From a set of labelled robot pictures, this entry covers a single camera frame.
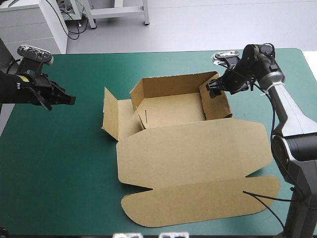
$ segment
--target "box lid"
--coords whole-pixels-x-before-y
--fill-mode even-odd
[[[121,205],[130,219],[146,227],[242,216],[265,209],[243,190],[276,197],[279,179],[274,176],[237,178],[159,188],[127,195]],[[273,202],[263,201],[268,206]]]
[[[240,119],[148,128],[117,143],[119,180],[148,188],[243,178],[271,161],[265,127]]]

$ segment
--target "cable tie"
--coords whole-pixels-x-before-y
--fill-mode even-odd
[[[280,84],[284,85],[283,82],[272,83],[266,90],[263,89],[263,93],[261,93],[260,95],[261,95],[261,96],[269,95],[269,94],[268,94],[268,91],[269,91],[272,87],[274,87],[274,86],[276,86],[276,85],[280,85]]]

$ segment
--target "open cardboard box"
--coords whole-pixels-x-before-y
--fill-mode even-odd
[[[122,199],[136,223],[161,227],[253,214],[264,207],[243,190],[277,196],[278,178],[246,178],[272,161],[265,127],[230,118],[225,93],[209,97],[205,85],[218,77],[143,78],[131,100],[105,89],[103,129],[119,141],[119,180],[153,189]]]

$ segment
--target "green table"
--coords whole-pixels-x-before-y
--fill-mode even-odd
[[[16,105],[0,137],[0,225],[12,234],[111,235],[115,232],[188,231],[193,235],[274,235],[280,224],[268,210],[228,219],[164,228],[135,224],[123,212],[124,195],[143,188],[117,178],[116,141],[101,130],[104,86],[117,98],[142,77],[216,70],[213,52],[57,55],[46,66],[52,80],[77,96],[74,106]],[[317,120],[317,83],[297,49],[279,49],[277,61],[286,88],[306,115]],[[258,90],[228,95],[236,118],[263,123],[270,130],[272,111]],[[279,197],[290,198],[273,162],[256,175],[276,175]],[[287,202],[272,209],[285,221]]]

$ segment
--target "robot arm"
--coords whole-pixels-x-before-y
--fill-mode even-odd
[[[16,74],[0,71],[0,104],[30,103],[52,110],[51,105],[73,105],[76,97],[65,93],[65,89],[42,73],[44,64],[52,64],[53,56],[44,50],[22,45],[18,53],[23,56]]]
[[[218,53],[213,59],[227,70],[206,85],[212,98],[221,91],[248,90],[255,81],[268,94],[279,119],[272,154],[285,181],[294,185],[280,236],[311,238],[317,223],[317,123],[303,114],[285,89],[285,76],[275,61],[272,44],[247,45],[241,59],[238,52]]]

